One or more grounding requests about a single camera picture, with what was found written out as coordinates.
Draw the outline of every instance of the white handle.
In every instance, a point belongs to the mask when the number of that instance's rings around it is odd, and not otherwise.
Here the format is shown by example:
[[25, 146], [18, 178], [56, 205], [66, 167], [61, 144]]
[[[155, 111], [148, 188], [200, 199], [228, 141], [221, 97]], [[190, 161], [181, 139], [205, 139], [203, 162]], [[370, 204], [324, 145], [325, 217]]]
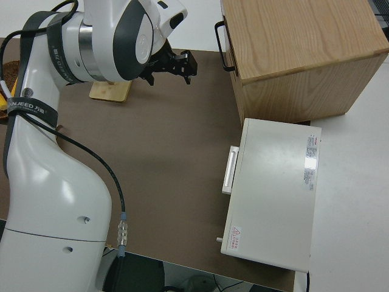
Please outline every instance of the white handle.
[[222, 193], [231, 195], [233, 177], [235, 175], [236, 160], [238, 159], [239, 147], [231, 146], [227, 168], [225, 169]]

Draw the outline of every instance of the white wall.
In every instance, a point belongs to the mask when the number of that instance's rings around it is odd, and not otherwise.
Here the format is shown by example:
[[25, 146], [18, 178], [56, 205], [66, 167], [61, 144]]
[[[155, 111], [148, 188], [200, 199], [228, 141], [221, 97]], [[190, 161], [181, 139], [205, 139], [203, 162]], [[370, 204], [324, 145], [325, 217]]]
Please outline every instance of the white wall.
[[[79, 11], [83, 11], [83, 1], [79, 1]], [[50, 10], [60, 2], [62, 0], [1, 0], [0, 37], [6, 37], [10, 32], [21, 29], [34, 12]], [[220, 0], [181, 0], [181, 2], [188, 9], [188, 18], [169, 37], [172, 47], [218, 50], [213, 27], [222, 19]]]

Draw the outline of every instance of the black handle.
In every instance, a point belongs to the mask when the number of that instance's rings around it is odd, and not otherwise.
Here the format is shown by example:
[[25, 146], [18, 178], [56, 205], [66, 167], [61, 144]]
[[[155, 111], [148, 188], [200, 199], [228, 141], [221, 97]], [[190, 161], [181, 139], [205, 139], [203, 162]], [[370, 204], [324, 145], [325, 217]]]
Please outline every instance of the black handle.
[[215, 24], [215, 34], [216, 34], [216, 39], [218, 40], [219, 53], [220, 53], [221, 61], [222, 61], [222, 63], [223, 63], [223, 69], [226, 70], [227, 72], [235, 71], [235, 67], [234, 67], [234, 66], [228, 67], [228, 66], [225, 64], [223, 52], [222, 52], [222, 50], [221, 50], [221, 44], [220, 44], [219, 33], [218, 33], [218, 28], [221, 27], [221, 26], [225, 26], [224, 21], [219, 21], [218, 23]]

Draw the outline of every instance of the black cable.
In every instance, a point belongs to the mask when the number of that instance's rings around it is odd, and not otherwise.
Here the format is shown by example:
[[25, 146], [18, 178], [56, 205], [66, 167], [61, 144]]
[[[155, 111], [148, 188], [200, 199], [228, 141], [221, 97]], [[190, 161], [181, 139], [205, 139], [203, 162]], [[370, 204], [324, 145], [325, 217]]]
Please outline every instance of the black cable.
[[215, 274], [213, 274], [213, 280], [215, 281], [215, 285], [216, 285], [216, 287], [218, 287], [219, 292], [221, 292], [221, 288], [220, 288], [219, 284], [218, 284], [217, 281], [216, 281], [216, 276], [215, 276]]
[[110, 250], [109, 252], [103, 254], [102, 257], [105, 257], [107, 254], [110, 254], [110, 253], [113, 252], [114, 250], [115, 250], [115, 249], [112, 249], [112, 250]]
[[306, 292], [309, 292], [309, 286], [311, 286], [311, 278], [309, 276], [309, 272], [306, 275]]
[[[74, 15], [74, 13], [77, 11], [78, 8], [78, 1], [77, 0], [67, 0], [62, 2], [61, 4], [57, 5], [52, 9], [52, 11], [57, 11], [57, 9], [62, 8], [65, 5], [68, 5], [70, 3], [74, 3], [72, 9], [69, 11], [69, 13], [62, 19], [62, 25], [67, 23]], [[44, 33], [46, 32], [47, 27], [42, 27], [40, 29], [33, 29], [33, 30], [17, 30], [16, 32], [12, 32], [9, 35], [4, 38], [1, 46], [0, 46], [0, 80], [4, 80], [2, 65], [4, 60], [4, 52], [5, 47], [7, 46], [8, 42], [14, 38], [17, 35], [23, 36], [29, 36], [29, 35], [36, 35], [37, 33]]]
[[62, 3], [58, 4], [57, 6], [55, 6], [51, 11], [58, 11], [62, 7], [67, 6], [68, 4], [71, 4], [71, 3], [74, 3], [74, 5], [77, 5], [76, 9], [78, 8], [78, 2], [76, 3], [75, 0], [66, 0], [66, 1], [63, 1]]
[[216, 281], [215, 274], [213, 274], [213, 280], [215, 281], [216, 287], [218, 287], [219, 292], [223, 292], [223, 291], [225, 291], [226, 289], [229, 289], [229, 288], [231, 288], [231, 287], [237, 286], [237, 285], [242, 284], [242, 283], [244, 282], [244, 281], [240, 281], [240, 282], [238, 282], [238, 283], [232, 284], [232, 285], [230, 285], [230, 286], [227, 286], [227, 287], [224, 287], [223, 289], [221, 289], [220, 286], [219, 286], [219, 284], [218, 284], [218, 282]]
[[235, 283], [235, 284], [233, 284], [233, 285], [227, 286], [227, 287], [223, 288], [223, 289], [221, 290], [221, 292], [223, 292], [224, 290], [226, 290], [226, 289], [228, 289], [228, 288], [231, 288], [231, 287], [237, 286], [237, 285], [239, 285], [239, 284], [242, 284], [242, 283], [243, 283], [243, 281], [240, 281], [240, 282], [238, 282], [238, 283]]
[[51, 129], [50, 127], [42, 124], [41, 122], [33, 119], [32, 117], [28, 116], [27, 114], [25, 113], [18, 113], [23, 119], [25, 119], [26, 121], [28, 121], [29, 123], [32, 123], [46, 131], [48, 131], [49, 133], [52, 133], [58, 137], [60, 137], [61, 139], [65, 140], [65, 141], [68, 141], [69, 143], [81, 148], [82, 150], [84, 150], [85, 152], [89, 153], [90, 155], [92, 155], [95, 159], [97, 159], [101, 164], [103, 164], [103, 166], [107, 169], [107, 171], [109, 172], [109, 174], [111, 175], [112, 179], [114, 180], [115, 182], [115, 185], [116, 185], [116, 188], [117, 188], [117, 191], [119, 193], [119, 197], [120, 197], [120, 204], [122, 206], [122, 212], [126, 212], [126, 207], [125, 207], [125, 202], [124, 202], [124, 196], [123, 196], [123, 192], [122, 192], [122, 188], [120, 187], [120, 183], [115, 175], [115, 173], [113, 172], [112, 168], [109, 167], [109, 165], [104, 161], [103, 158], [99, 157], [98, 154], [96, 154], [95, 152], [93, 152], [91, 149], [87, 148], [87, 146], [84, 146], [83, 144], [77, 142], [76, 140], [73, 140], [72, 138], [70, 137], [67, 137], [66, 135], [58, 132], [58, 131], [55, 131], [53, 129]]

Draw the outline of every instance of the label sticker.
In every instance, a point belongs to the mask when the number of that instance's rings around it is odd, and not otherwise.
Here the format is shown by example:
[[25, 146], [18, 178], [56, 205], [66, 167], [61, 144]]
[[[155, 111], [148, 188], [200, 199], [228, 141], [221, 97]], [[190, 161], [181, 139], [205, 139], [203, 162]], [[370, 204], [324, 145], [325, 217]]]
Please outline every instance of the label sticker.
[[315, 135], [308, 137], [306, 143], [305, 163], [304, 163], [304, 187], [314, 190], [317, 165], [317, 139]]
[[241, 240], [242, 228], [231, 226], [230, 230], [230, 244], [229, 249], [237, 251], [239, 249], [239, 242]]

